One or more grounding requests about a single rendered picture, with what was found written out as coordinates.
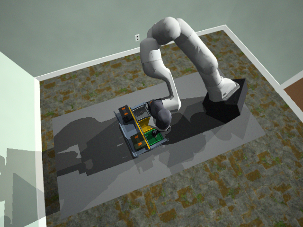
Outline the green bin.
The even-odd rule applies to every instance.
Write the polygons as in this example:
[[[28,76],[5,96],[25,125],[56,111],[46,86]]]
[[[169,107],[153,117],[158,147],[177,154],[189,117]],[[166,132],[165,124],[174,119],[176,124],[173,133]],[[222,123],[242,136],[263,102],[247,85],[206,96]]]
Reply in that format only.
[[[156,129],[153,129],[153,130],[156,130]],[[152,146],[152,145],[156,144],[157,142],[163,140],[163,137],[162,137],[161,133],[158,133],[157,137],[153,137],[152,136],[152,131],[153,130],[145,133],[145,136],[146,136],[147,141],[148,141],[148,143],[149,143],[150,146]]]

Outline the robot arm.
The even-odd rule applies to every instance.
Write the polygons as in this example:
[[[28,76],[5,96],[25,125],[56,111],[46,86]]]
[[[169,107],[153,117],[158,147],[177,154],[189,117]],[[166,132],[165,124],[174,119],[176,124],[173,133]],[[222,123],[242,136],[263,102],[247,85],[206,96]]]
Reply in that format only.
[[[172,17],[160,20],[149,29],[147,38],[140,43],[144,73],[164,80],[169,90],[169,96],[152,100],[150,106],[152,116],[148,126],[159,131],[166,131],[170,127],[171,112],[177,112],[181,107],[171,72],[164,66],[159,50],[173,40],[196,66],[211,101],[227,101],[240,88],[235,81],[219,75],[217,59],[184,20]]]

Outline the grey open bin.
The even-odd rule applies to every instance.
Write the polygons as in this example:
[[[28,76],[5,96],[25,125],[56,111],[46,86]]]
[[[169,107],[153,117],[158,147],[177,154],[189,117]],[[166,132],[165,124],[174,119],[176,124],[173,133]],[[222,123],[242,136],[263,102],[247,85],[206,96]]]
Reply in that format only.
[[[143,114],[139,113],[141,111],[143,111]],[[145,119],[145,118],[149,118],[150,117],[150,114],[149,114],[149,112],[148,112],[148,110],[147,110],[146,107],[139,107],[139,108],[133,110],[133,113],[134,113],[134,115],[135,115],[135,117],[136,117],[136,119],[137,119],[138,122],[141,121],[141,120],[143,120],[143,119]]]

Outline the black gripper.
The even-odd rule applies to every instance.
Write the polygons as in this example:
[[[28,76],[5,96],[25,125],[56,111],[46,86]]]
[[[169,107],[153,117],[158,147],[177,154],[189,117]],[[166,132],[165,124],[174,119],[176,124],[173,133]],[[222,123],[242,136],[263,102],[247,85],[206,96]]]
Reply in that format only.
[[[159,131],[159,130],[157,130],[157,129],[156,129],[156,130],[153,130],[153,131],[152,131],[152,136],[153,136],[153,137],[157,137],[157,134],[160,133],[160,132],[163,132],[163,131]]]

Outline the yellow open bin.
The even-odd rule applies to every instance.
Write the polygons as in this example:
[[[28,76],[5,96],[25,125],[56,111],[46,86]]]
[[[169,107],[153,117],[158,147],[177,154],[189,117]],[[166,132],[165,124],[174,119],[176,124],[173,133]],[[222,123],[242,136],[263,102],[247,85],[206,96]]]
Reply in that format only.
[[[142,131],[144,132],[144,134],[147,133],[147,132],[149,132],[149,131],[151,131],[151,130],[153,130],[153,129],[155,129],[155,128],[151,128],[150,126],[148,126],[149,119],[150,119],[150,117],[149,118],[145,118],[145,119],[143,119],[143,120],[141,120],[141,121],[138,122],[139,125],[140,125],[140,127],[141,127],[141,129],[142,129]]]

